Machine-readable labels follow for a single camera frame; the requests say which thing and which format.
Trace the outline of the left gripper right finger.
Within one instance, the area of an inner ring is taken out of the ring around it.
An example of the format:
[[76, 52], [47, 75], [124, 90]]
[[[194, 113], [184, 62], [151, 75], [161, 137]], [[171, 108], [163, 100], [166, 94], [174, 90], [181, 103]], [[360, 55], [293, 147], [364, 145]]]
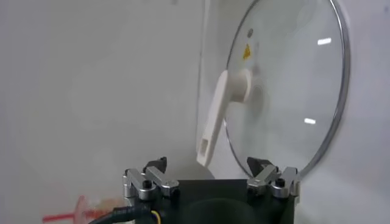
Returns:
[[247, 180], [247, 188], [255, 195], [264, 195], [270, 191], [279, 199], [300, 196], [300, 176], [297, 168], [287, 167], [281, 171], [269, 160], [247, 158], [247, 165], [253, 177]]

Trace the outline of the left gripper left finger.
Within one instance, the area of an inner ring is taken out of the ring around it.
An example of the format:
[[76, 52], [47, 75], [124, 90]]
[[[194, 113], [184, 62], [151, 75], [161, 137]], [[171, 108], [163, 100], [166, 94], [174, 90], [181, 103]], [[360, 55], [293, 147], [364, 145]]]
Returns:
[[149, 161], [142, 171], [126, 169], [122, 175], [124, 198], [155, 200], [157, 194], [165, 198], [175, 198], [179, 192], [179, 181], [166, 176], [167, 157]]

